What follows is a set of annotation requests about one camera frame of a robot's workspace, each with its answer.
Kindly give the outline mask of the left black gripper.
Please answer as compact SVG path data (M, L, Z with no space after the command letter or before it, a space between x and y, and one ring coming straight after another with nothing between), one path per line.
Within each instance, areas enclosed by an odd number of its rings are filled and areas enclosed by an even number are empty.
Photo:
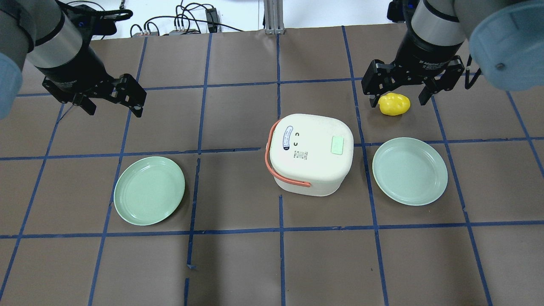
M72 103L93 116L96 105L91 98L106 99L127 107L135 117L142 117L146 91L130 74L110 76L88 44L66 64L42 68L41 72L45 76L42 86L60 103Z

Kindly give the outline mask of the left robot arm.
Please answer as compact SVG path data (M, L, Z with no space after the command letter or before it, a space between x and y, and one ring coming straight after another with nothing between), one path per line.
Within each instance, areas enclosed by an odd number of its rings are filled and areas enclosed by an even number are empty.
M20 92L26 62L44 75L43 87L60 103L93 116L93 98L106 99L142 116L146 91L130 74L109 75L90 46L93 36L116 33L115 23L130 19L131 10L97 11L59 0L2 0L0 9L2 119Z

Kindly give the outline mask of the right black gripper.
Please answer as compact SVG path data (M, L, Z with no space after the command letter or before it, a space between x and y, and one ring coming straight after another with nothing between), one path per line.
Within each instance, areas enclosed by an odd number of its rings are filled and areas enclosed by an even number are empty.
M434 94L451 91L465 71L459 55L460 45L438 46L407 32L400 43L396 58L386 64L374 59L362 78L362 91L369 97L371 107L379 98L396 89L396 85L424 83L418 99L425 106Z

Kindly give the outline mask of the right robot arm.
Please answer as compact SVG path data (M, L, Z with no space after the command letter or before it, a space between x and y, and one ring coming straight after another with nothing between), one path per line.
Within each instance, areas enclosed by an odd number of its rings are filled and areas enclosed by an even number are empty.
M542 0L393 0L387 17L406 23L406 34L391 63L369 64L362 91L376 107L406 85L424 85L425 105L462 74L467 89L480 75L504 91L542 86L543 15Z

